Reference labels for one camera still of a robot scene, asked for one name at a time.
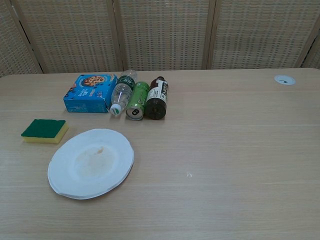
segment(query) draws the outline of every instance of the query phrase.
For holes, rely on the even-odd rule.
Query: blue box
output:
[[[117,84],[114,74],[82,74],[63,97],[68,112],[108,113]]]

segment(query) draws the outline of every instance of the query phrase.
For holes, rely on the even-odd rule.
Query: plastic water bottle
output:
[[[111,96],[110,112],[117,116],[125,110],[137,81],[137,72],[129,69],[121,73]]]

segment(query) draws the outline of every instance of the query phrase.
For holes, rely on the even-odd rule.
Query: can top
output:
[[[141,120],[144,117],[144,112],[143,110],[136,106],[132,106],[126,110],[126,115],[131,119],[131,120]]]

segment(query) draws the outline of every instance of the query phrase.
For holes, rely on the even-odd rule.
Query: white bottle cap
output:
[[[110,107],[110,112],[117,116],[122,112],[122,107],[119,104],[112,104],[112,106]]]

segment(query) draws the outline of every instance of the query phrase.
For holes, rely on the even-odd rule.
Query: plate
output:
[[[59,195],[91,199],[121,184],[133,163],[134,150],[125,136],[97,128],[71,138],[55,152],[48,180]]]

